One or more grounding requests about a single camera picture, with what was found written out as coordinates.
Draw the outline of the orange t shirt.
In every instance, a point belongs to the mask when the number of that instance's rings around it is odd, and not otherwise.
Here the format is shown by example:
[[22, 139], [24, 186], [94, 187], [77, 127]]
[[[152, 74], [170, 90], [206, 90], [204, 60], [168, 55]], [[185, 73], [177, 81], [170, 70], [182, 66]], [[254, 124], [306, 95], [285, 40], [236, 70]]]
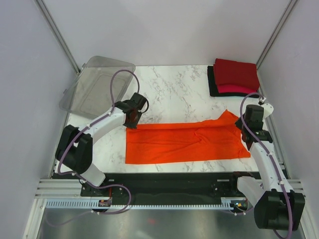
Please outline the orange t shirt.
[[249, 158], [235, 126], [238, 117], [225, 110], [218, 119], [189, 123], [140, 124], [126, 130], [126, 164], [163, 164]]

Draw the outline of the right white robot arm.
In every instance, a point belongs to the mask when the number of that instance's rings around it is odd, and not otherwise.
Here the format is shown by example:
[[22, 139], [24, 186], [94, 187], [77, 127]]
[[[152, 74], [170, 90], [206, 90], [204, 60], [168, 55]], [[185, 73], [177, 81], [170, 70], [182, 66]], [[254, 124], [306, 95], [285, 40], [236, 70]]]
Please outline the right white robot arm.
[[297, 193], [284, 175], [273, 145], [273, 139], [263, 129], [263, 120], [273, 112], [269, 103], [247, 105], [235, 125], [241, 130], [242, 140], [255, 159], [261, 182], [241, 173], [228, 183], [234, 196], [244, 196], [252, 204], [258, 228], [296, 231], [305, 207], [305, 198]]

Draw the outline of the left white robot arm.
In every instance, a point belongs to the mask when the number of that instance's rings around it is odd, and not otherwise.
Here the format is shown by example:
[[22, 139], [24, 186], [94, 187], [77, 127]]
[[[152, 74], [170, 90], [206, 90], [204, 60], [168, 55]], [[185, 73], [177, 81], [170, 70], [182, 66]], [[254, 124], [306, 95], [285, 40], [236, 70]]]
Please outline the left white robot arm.
[[106, 195], [110, 187], [105, 174], [93, 163], [94, 144], [117, 127], [136, 129], [144, 106], [149, 107], [148, 100], [134, 93], [129, 100], [113, 103], [108, 111], [86, 125], [67, 125], [55, 153], [55, 159], [59, 161], [58, 174], [75, 174], [91, 184], [97, 195]]

